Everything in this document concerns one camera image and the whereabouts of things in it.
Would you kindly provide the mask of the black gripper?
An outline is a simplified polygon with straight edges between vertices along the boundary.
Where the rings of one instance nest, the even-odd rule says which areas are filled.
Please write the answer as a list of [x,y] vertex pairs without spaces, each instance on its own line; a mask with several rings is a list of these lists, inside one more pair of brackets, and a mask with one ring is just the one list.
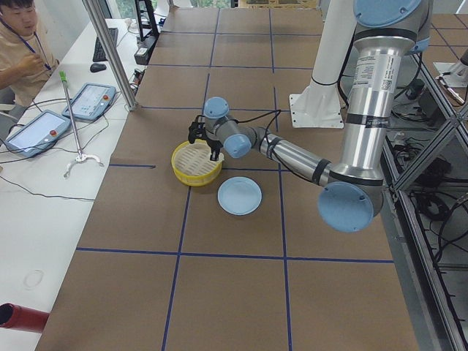
[[209,159],[211,161],[218,161],[221,150],[221,142],[219,140],[212,140],[206,138],[205,122],[202,117],[197,116],[189,126],[188,141],[194,143],[196,140],[206,140],[211,149]]

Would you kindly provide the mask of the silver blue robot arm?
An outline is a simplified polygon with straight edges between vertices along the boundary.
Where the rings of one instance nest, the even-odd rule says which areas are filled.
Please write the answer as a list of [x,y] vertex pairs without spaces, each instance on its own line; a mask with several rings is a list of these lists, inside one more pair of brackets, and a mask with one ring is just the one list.
[[212,97],[189,127],[188,140],[207,142],[211,160],[220,151],[241,158],[255,149],[297,176],[322,187],[318,211],[332,228],[366,228],[383,202],[382,145],[403,56],[429,43],[431,1],[354,1],[352,45],[358,60],[338,163],[318,157],[262,127],[243,127],[225,99]]

